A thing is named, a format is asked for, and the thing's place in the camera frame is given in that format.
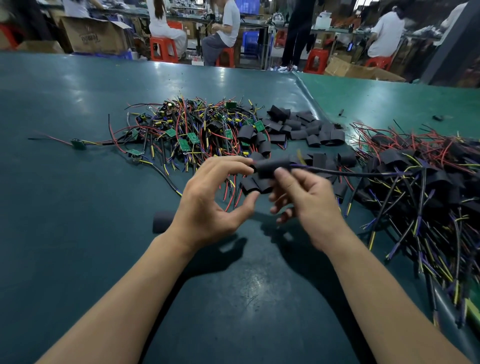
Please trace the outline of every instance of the left hand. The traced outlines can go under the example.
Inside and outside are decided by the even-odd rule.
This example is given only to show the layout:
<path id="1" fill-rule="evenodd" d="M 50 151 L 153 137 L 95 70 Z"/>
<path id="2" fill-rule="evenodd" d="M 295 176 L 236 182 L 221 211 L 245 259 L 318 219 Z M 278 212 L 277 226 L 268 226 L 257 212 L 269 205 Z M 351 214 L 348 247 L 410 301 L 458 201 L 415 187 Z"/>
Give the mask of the left hand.
<path id="1" fill-rule="evenodd" d="M 228 175 L 250 175 L 250 158 L 241 156 L 207 159 L 188 181 L 173 222 L 165 232 L 172 242 L 178 242 L 195 252 L 233 234 L 254 211 L 259 192 L 252 192 L 243 204 L 225 212 L 215 201 L 215 193 Z"/>

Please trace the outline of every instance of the gray pants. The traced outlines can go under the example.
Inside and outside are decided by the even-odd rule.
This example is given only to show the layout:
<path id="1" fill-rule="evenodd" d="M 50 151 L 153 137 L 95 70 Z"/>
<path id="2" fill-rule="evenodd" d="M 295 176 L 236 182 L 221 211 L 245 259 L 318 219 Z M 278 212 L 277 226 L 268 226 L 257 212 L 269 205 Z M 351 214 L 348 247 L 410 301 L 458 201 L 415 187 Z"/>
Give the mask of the gray pants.
<path id="1" fill-rule="evenodd" d="M 215 66 L 215 62 L 220 57 L 223 48 L 229 48 L 223 42 L 222 38 L 215 33 L 202 39 L 202 50 L 204 54 L 204 65 Z"/>

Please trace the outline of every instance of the woman with long hair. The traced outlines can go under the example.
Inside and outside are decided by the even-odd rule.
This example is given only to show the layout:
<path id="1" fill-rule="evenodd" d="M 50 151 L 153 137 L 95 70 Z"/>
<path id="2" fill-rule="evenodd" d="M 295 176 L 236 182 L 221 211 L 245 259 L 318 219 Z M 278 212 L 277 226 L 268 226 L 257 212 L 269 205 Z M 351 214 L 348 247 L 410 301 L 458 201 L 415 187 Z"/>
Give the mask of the woman with long hair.
<path id="1" fill-rule="evenodd" d="M 90 18 L 88 3 L 98 9 L 103 9 L 103 5 L 98 0 L 62 0 L 62 2 L 65 15 L 74 18 Z"/>
<path id="2" fill-rule="evenodd" d="M 170 28 L 167 24 L 167 11 L 174 12 L 170 9 L 169 0 L 147 0 L 148 13 L 150 15 L 150 33 L 156 37 L 166 37 L 173 39 L 177 56 L 181 57 L 187 50 L 187 33 L 181 29 Z M 173 49 L 169 49 L 169 53 L 173 55 Z"/>

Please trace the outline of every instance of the hand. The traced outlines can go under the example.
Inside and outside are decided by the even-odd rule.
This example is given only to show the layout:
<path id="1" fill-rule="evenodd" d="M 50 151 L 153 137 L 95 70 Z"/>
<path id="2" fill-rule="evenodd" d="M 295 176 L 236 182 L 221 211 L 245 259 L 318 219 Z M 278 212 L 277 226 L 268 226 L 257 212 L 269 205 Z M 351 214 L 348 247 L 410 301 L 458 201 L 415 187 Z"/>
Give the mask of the hand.
<path id="1" fill-rule="evenodd" d="M 250 175 L 250 158 L 212 157 L 188 181 L 173 222 L 165 232 L 172 241 L 196 251 L 233 234 L 254 211 L 258 192 L 248 194 L 243 205 L 225 212 L 215 201 L 215 192 L 228 175 Z"/>
<path id="2" fill-rule="evenodd" d="M 277 223 L 283 224 L 297 216 L 312 244 L 319 250 L 325 250 L 342 231 L 350 231 L 338 208 L 331 183 L 313 173 L 293 169 L 290 174 L 286 169 L 278 168 L 274 189 L 268 199 L 274 202 L 270 209 L 272 214 L 293 204 L 282 212 Z"/>

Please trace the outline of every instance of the red plastic stool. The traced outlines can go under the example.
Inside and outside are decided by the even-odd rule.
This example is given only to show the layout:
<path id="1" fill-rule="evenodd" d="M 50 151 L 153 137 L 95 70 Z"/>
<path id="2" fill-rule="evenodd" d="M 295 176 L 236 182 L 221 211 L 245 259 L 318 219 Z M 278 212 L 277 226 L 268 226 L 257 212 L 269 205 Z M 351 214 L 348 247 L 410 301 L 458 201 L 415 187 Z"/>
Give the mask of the red plastic stool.
<path id="1" fill-rule="evenodd" d="M 286 30 L 279 30 L 276 34 L 276 37 L 275 37 L 274 47 L 278 47 L 278 46 L 284 47 L 286 40 L 287 40 L 287 31 Z"/>
<path id="2" fill-rule="evenodd" d="M 0 24 L 0 31 L 5 35 L 5 38 L 7 38 L 11 48 L 16 49 L 18 47 L 18 43 L 13 36 L 12 28 L 8 25 Z"/>
<path id="3" fill-rule="evenodd" d="M 307 64 L 305 65 L 303 71 L 305 73 L 323 74 L 325 68 L 327 67 L 328 54 L 328 50 L 326 49 L 312 49 L 308 55 Z M 313 67 L 315 57 L 318 57 L 319 62 L 317 69 Z"/>
<path id="4" fill-rule="evenodd" d="M 155 54 L 154 44 L 158 45 L 158 54 L 159 57 Z M 168 46 L 171 45 L 173 48 L 173 56 L 168 54 Z M 173 39 L 164 38 L 164 37 L 150 37 L 150 55 L 152 57 L 152 61 L 158 62 L 170 62 L 170 63 L 178 63 L 179 58 L 177 56 L 177 49 L 175 48 L 175 42 Z"/>
<path id="5" fill-rule="evenodd" d="M 217 58 L 215 62 L 215 66 L 220 66 L 220 57 L 222 57 L 222 54 L 228 54 L 228 61 L 229 61 L 229 68 L 235 68 L 235 61 L 234 61 L 234 56 L 233 56 L 233 48 L 223 48 L 222 53 L 220 53 L 220 56 Z"/>
<path id="6" fill-rule="evenodd" d="M 167 24 L 170 28 L 183 30 L 183 24 L 181 22 L 167 20 Z"/>
<path id="7" fill-rule="evenodd" d="M 382 68 L 386 71 L 390 69 L 392 65 L 392 57 L 373 57 L 370 58 L 367 63 L 365 63 L 365 67 L 377 67 Z"/>

